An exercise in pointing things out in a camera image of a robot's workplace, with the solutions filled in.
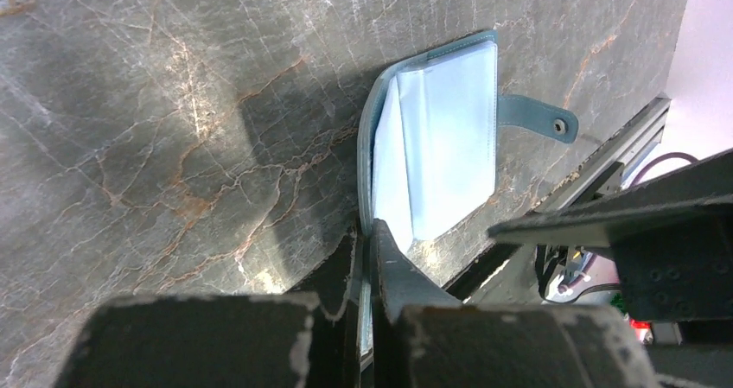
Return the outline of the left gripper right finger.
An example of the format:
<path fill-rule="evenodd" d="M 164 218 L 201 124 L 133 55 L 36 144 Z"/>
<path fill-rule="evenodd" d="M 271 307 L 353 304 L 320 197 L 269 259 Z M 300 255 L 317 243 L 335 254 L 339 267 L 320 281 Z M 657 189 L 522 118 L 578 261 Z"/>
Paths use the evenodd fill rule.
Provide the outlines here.
<path fill-rule="evenodd" d="M 378 387 L 657 387 L 610 306 L 466 305 L 435 285 L 377 219 L 370 237 Z"/>

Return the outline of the blue card holder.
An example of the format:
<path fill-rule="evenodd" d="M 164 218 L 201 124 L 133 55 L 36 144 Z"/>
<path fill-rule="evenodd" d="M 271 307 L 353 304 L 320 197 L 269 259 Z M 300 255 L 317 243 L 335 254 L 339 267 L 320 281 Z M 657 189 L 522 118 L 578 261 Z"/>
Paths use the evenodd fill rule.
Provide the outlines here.
<path fill-rule="evenodd" d="M 579 132 L 571 111 L 499 90 L 499 41 L 483 30 L 386 68 L 361 114 L 357 186 L 362 231 L 384 221 L 397 251 L 437 285 L 478 245 L 456 236 L 499 184 L 500 129 L 560 143 Z"/>

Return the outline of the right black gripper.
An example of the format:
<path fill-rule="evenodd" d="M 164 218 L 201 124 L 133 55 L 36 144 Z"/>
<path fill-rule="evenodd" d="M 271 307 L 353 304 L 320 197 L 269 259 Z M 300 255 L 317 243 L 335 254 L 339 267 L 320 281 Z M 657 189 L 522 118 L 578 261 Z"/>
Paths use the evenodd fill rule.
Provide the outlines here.
<path fill-rule="evenodd" d="M 611 247 L 624 307 L 656 342 L 732 342 L 731 150 L 600 200 L 501 222 L 488 235 Z"/>

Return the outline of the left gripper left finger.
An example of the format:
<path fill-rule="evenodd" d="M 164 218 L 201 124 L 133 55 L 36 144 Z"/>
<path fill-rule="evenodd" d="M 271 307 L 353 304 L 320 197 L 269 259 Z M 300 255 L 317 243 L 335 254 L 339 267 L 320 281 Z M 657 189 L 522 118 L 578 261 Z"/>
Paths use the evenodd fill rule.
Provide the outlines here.
<path fill-rule="evenodd" d="M 282 294 L 126 296 L 98 308 L 59 387 L 356 387 L 362 241 Z"/>

